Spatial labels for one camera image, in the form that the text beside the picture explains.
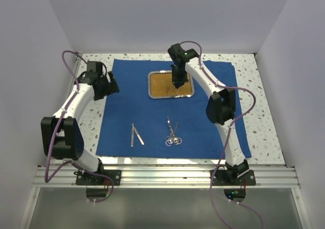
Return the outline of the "blue surgical cloth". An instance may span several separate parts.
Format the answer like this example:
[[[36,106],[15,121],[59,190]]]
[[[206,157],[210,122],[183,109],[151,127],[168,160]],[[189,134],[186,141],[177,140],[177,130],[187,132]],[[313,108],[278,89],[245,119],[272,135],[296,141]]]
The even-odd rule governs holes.
[[[152,99],[148,95],[148,74],[169,70],[169,61],[119,60],[113,75],[119,92],[107,96],[96,154],[118,157],[218,159],[223,144],[215,125],[206,115],[208,97],[198,83],[194,95],[185,98]],[[167,117],[180,145],[165,144],[169,136]],[[132,123],[145,145],[134,136]]]

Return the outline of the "steel scalpel handle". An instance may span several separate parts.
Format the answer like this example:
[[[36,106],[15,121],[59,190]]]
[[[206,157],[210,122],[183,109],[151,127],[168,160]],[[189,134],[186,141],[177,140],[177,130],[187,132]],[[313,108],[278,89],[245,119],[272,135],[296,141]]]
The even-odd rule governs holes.
[[[131,134],[131,147],[134,146],[134,134],[135,134],[135,131],[134,131],[134,128],[132,127],[132,134]]]

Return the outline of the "steel surgical scissors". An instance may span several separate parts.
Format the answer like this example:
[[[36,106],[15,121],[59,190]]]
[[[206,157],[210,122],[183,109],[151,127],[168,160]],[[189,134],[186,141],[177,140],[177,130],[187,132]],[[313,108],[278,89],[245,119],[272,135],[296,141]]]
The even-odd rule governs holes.
[[[168,137],[175,137],[174,131],[171,126],[171,121],[169,117],[167,117],[168,129],[169,129],[169,136]]]

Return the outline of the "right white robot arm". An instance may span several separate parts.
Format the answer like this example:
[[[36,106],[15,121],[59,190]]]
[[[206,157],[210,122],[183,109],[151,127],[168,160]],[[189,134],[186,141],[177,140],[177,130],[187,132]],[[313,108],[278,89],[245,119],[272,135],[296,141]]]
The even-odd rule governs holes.
[[[172,45],[168,54],[173,61],[172,82],[176,88],[191,76],[208,97],[206,115],[215,124],[224,146],[225,175],[230,184],[239,184],[249,171],[248,162],[241,149],[236,126],[236,91],[218,80],[204,65],[201,55],[194,49],[184,50],[180,43]]]

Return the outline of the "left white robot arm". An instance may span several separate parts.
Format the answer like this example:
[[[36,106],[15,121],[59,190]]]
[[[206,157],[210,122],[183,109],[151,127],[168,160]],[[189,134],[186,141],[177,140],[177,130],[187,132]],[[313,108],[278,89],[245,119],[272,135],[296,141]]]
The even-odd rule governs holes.
[[[98,185],[104,182],[106,173],[102,161],[86,150],[78,122],[90,101],[118,93],[119,88],[113,73],[107,71],[100,61],[88,61],[86,70],[75,79],[62,107],[52,116],[41,120],[43,149],[47,156],[46,170],[49,170],[51,158],[64,160],[88,171],[87,178]]]

